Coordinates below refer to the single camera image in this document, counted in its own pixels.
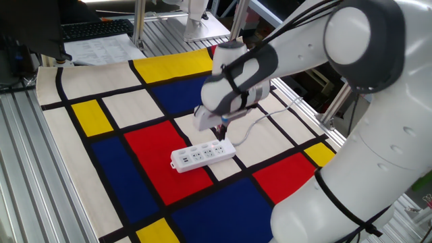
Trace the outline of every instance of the black cable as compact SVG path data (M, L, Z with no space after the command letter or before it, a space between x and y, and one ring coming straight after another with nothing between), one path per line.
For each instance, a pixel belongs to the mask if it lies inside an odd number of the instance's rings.
M24 88L8 88L8 89L1 89L0 90L0 95L4 95L4 94L11 94L13 92L20 92L20 91L26 91L26 90L32 90L35 89L36 85L32 85L32 86L27 86Z
M328 6L325 6L321 9L318 9L317 11L314 11L313 13L307 15L306 17L304 17L306 14L308 14L309 12L316 10L316 8L323 6L325 4L331 3ZM271 35L270 37L267 37L266 39L264 39L261 44L257 45L255 48L251 49L249 52L243 54L242 56L240 56L239 58L237 58L236 60L234 60L233 62L231 62L229 65L227 65L225 67L226 70L231 70L233 67L244 63L246 61L248 61L249 59L252 59L254 57L254 54L256 52L258 52L259 50L261 50L265 45L267 45L270 41L272 41L273 39L277 38L278 36L280 36L281 34L292 30L293 28L297 28L300 24L302 24L303 22L311 19L312 17L315 17L316 15L327 11L337 5L339 5L342 1L341 0L324 0L322 2L319 2L317 4L315 4L314 6L306 9L304 12L300 13L299 15L297 15L296 17L294 17L292 20L290 20L285 26L283 26L282 28L280 28L275 34Z
M307 22L305 22L305 23L301 23L301 24L297 25L296 28L297 28L297 27L300 27L300 26L303 26L303 25L305 25L305 24L309 24L309 23L311 23L311 22L314 22L315 20L318 20L319 18L322 18L322 17L328 16L328 15L330 15L330 14L331 14L331 12L326 13L326 14L323 14L322 16L316 17L315 19L313 19L313 20L309 20L309 21L307 21Z
M360 94L357 94L356 100L354 102L354 108L352 108L352 114L351 114L351 120L350 120L350 125L348 126L348 136L351 133L351 126L352 126L352 120L354 119L354 113L356 112L356 108L357 108L357 103L358 103L358 98L360 97Z

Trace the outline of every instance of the paper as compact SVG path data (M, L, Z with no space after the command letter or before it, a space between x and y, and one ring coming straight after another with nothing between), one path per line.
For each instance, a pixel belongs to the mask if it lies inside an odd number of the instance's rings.
M66 53L80 65L104 65L146 58L127 34L65 43Z

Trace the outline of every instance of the monitor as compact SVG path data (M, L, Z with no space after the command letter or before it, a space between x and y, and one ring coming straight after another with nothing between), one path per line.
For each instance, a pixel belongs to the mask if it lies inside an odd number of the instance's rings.
M72 60L65 52L57 0L0 0L0 33L36 53Z

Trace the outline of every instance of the power outlet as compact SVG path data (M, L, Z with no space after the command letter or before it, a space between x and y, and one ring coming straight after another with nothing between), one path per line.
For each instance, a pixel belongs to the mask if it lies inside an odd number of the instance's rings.
M170 165L179 173L183 173L191 169L224 161L234 155L236 155L236 149L228 138L222 141L213 140L173 151Z
M194 158L195 161L200 161L200 160L204 159L204 157L201 153L192 154L192 158Z
M223 147L222 147L222 146L216 146L216 147L215 147L215 152L221 155L221 154L223 154L225 151L223 150Z
M211 157L215 156L215 154L213 153L213 151L212 151L211 149L207 149L207 150L205 150L205 151L204 151L204 155L205 155L207 158L211 158Z
M180 161L183 162L183 163L189 163L189 162L191 162L189 156L180 157Z

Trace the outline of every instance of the mondrian pattern mat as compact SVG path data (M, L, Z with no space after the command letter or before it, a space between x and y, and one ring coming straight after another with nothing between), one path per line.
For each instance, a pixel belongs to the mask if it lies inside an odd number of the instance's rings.
M212 50L124 63L41 68L37 95L100 242L264 243L271 210L337 147L297 107L261 120L236 156L178 173L171 152L215 139L193 109ZM227 137L291 101L273 89Z

